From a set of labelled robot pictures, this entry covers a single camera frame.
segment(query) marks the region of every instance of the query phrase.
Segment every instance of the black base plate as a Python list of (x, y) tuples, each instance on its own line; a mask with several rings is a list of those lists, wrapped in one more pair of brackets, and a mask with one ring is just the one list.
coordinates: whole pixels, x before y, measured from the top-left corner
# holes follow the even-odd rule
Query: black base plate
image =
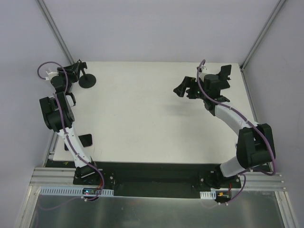
[(80, 139), (83, 147), (88, 147), (93, 145), (93, 139), (91, 134), (84, 134), (78, 137)]
[(96, 77), (92, 74), (82, 75), (78, 81), (80, 87), (88, 89), (96, 84)]
[[(104, 176), (105, 188), (115, 196), (199, 199), (200, 191), (210, 191), (204, 183), (216, 164), (163, 164), (97, 162)], [(99, 185), (97, 174), (74, 177), (75, 185)], [(222, 188), (240, 188), (236, 177), (221, 184)]]

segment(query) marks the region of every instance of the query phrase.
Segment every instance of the purple cable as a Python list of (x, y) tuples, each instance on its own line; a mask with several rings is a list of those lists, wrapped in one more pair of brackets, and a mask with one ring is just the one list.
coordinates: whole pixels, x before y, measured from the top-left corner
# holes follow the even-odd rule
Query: purple cable
[(65, 93), (66, 93), (66, 92), (67, 92), (67, 81), (68, 81), (68, 79), (67, 79), (67, 72), (66, 72), (66, 70), (64, 69), (64, 67), (61, 66), (59, 63), (53, 62), (53, 61), (48, 61), (48, 62), (42, 63), (42, 64), (37, 68), (37, 75), (38, 75), (38, 77), (41, 78), (41, 79), (43, 79), (43, 80), (46, 80), (44, 77), (41, 77), (41, 75), (40, 75), (40, 73), (39, 73), (39, 70), (40, 70), (40, 68), (41, 68), (42, 66), (44, 66), (45, 64), (48, 64), (48, 63), (53, 63), (53, 64), (56, 64), (56, 65), (60, 66), (61, 69), (63, 70), (63, 72), (65, 73), (65, 76), (66, 76), (66, 88), (65, 88)]
[(242, 114), (242, 113), (240, 113), (237, 109), (235, 109), (235, 108), (233, 108), (233, 107), (230, 107), (229, 105), (226, 105), (226, 104), (223, 104), (223, 103), (220, 103), (220, 102), (218, 102), (218, 101), (216, 101), (216, 100), (214, 100), (214, 99), (212, 99), (211, 97), (209, 97), (207, 94), (206, 94), (206, 92), (203, 90), (203, 88), (202, 88), (202, 86), (201, 86), (201, 84), (200, 84), (200, 68), (202, 67), (202, 66), (204, 66), (205, 65), (205, 63), (206, 63), (206, 60), (205, 59), (203, 59), (203, 61), (201, 61), (201, 63), (199, 64), (199, 67), (197, 68), (197, 73), (196, 73), (196, 76), (197, 76), (197, 82), (198, 82), (198, 85), (199, 85), (199, 88), (200, 88), (200, 90), (201, 90), (201, 92), (204, 94), (204, 96), (208, 99), (208, 100), (210, 100), (210, 101), (212, 101), (213, 103), (216, 103), (217, 105), (220, 105), (220, 106), (223, 106), (223, 107), (226, 107), (226, 108), (229, 108), (229, 109), (231, 109), (232, 111), (234, 111), (236, 114), (238, 114), (243, 120), (245, 120), (247, 123), (248, 123), (248, 125), (249, 126), (251, 126), (257, 133), (258, 133), (258, 135), (259, 136), (261, 136), (261, 138), (263, 139), (263, 141), (265, 142), (265, 144), (266, 144), (266, 147), (267, 147), (267, 150), (269, 151), (269, 154), (270, 154), (270, 157), (271, 157), (271, 161), (272, 161), (272, 164), (273, 164), (273, 172), (272, 173), (268, 173), (268, 172), (265, 172), (265, 171), (263, 171), (263, 170), (260, 170), (260, 169), (258, 169), (258, 168), (253, 168), (254, 170), (256, 170), (256, 171), (259, 171), (259, 172), (261, 172), (261, 173), (263, 173), (263, 174), (266, 174), (266, 175), (268, 175), (268, 176), (274, 176), (275, 174), (276, 174), (276, 161), (275, 161), (275, 157), (274, 157), (274, 153), (272, 152), (272, 149), (271, 149), (271, 146), (270, 146), (270, 144), (269, 144), (269, 142), (268, 142), (268, 140), (267, 140), (267, 138)]
[(41, 210), (50, 211), (50, 210), (54, 210), (54, 209), (60, 208), (61, 206), (65, 205), (65, 204), (67, 204), (67, 203), (69, 203), (69, 202), (71, 202), (71, 201), (73, 201), (73, 200), (75, 200), (75, 199), (79, 199), (79, 196), (73, 197), (73, 198), (71, 198), (71, 199), (69, 199), (69, 200), (63, 202), (62, 204), (59, 204), (59, 205), (57, 205), (57, 206), (55, 206), (55, 207), (52, 207), (52, 208), (43, 208), (43, 207), (41, 207), (39, 201), (37, 202), (37, 206), (38, 206)]
[(53, 96), (54, 96), (54, 98), (55, 98), (55, 100), (56, 100), (56, 102), (57, 102), (57, 105), (58, 105), (58, 110), (59, 110), (59, 113), (60, 113), (60, 119), (61, 119), (61, 124), (62, 124), (62, 128), (63, 128), (63, 132), (64, 132), (65, 135), (66, 135), (66, 140), (67, 140), (68, 144), (70, 145), (70, 147), (71, 147), (73, 153), (74, 153), (82, 162), (84, 162), (85, 164), (87, 164), (88, 166), (90, 166), (91, 168), (93, 168), (94, 170), (96, 170), (96, 171), (98, 172), (98, 174), (100, 175), (101, 180), (102, 180), (102, 182), (103, 182), (103, 184), (102, 184), (100, 190), (98, 191), (98, 193), (96, 194), (96, 196), (94, 196), (94, 197), (91, 198), (91, 199), (87, 199), (88, 201), (93, 201), (93, 200), (95, 200), (96, 198), (98, 198), (98, 195), (101, 193), (102, 189), (105, 187), (105, 182), (104, 182), (105, 180), (104, 180), (104, 177), (103, 177), (102, 173), (99, 171), (99, 169), (97, 169), (95, 166), (93, 166), (93, 165), (91, 165), (90, 163), (88, 163), (86, 160), (84, 160), (81, 156), (79, 156), (79, 155), (77, 154), (75, 148), (73, 147), (73, 145), (72, 145), (72, 143), (71, 143), (71, 141), (70, 141), (70, 138), (69, 138), (68, 135), (67, 135), (67, 131), (66, 131), (65, 123), (64, 123), (64, 119), (63, 119), (63, 114), (62, 114), (62, 110), (61, 110), (61, 106), (60, 106), (60, 103), (59, 103), (59, 101), (58, 101), (58, 98), (57, 98), (56, 94), (53, 94)]
[(235, 197), (233, 197), (231, 200), (229, 200), (229, 203), (233, 200), (235, 200), (237, 197), (239, 197), (239, 195), (242, 193), (242, 191), (244, 190), (245, 188), (245, 185), (246, 185), (246, 176), (244, 174), (240, 174), (240, 176), (243, 176), (244, 177), (244, 183), (243, 183), (243, 186), (241, 188), (241, 190), (235, 195)]

